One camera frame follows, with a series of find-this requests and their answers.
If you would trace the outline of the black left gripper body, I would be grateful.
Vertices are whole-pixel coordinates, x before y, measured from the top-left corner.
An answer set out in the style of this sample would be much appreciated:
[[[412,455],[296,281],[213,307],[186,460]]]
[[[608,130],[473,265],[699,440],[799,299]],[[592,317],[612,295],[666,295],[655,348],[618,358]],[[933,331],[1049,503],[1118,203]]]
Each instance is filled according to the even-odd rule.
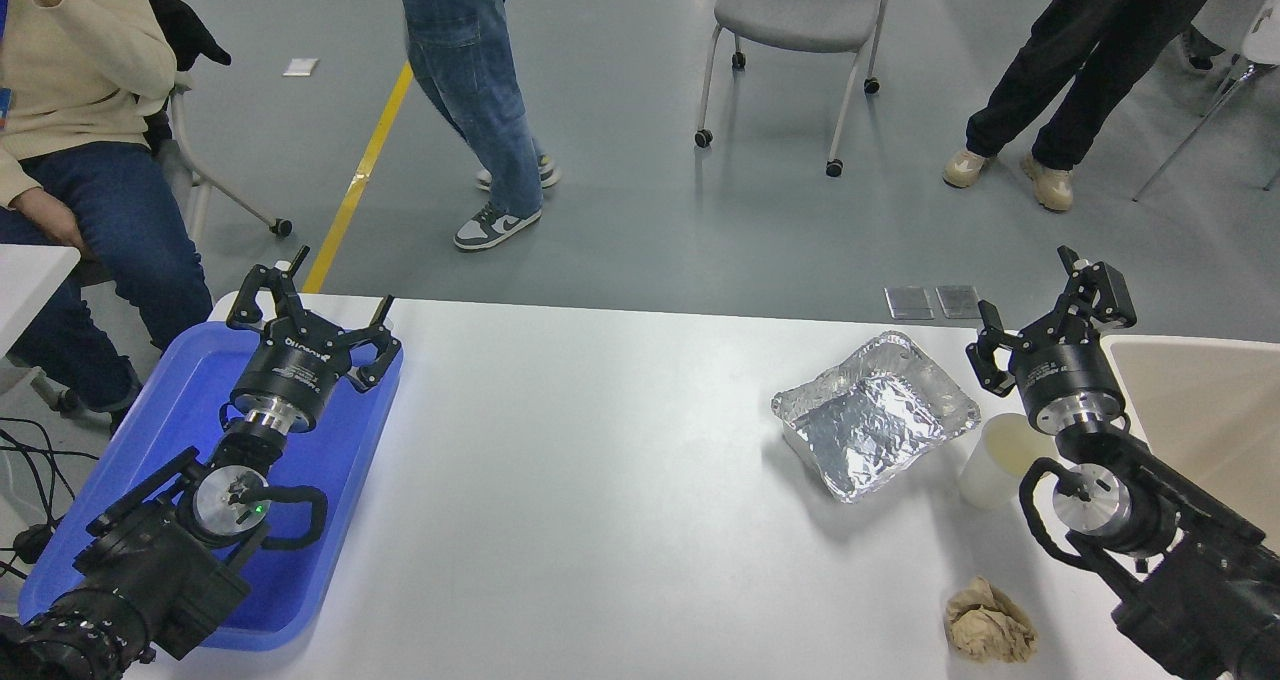
[[[288,405],[291,430],[311,432],[339,376],[351,369],[349,351],[337,342],[340,333],[333,323],[268,323],[232,391],[232,403],[244,416]]]

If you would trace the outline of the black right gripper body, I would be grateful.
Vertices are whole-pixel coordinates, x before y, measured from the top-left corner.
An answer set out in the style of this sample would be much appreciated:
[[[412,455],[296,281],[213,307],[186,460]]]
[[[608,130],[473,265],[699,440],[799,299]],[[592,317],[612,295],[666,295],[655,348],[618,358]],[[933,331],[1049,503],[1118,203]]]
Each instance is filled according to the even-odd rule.
[[[1009,371],[1027,421],[1042,434],[1055,437],[1085,421],[1111,423],[1126,411],[1120,384],[1098,342],[1015,350]]]

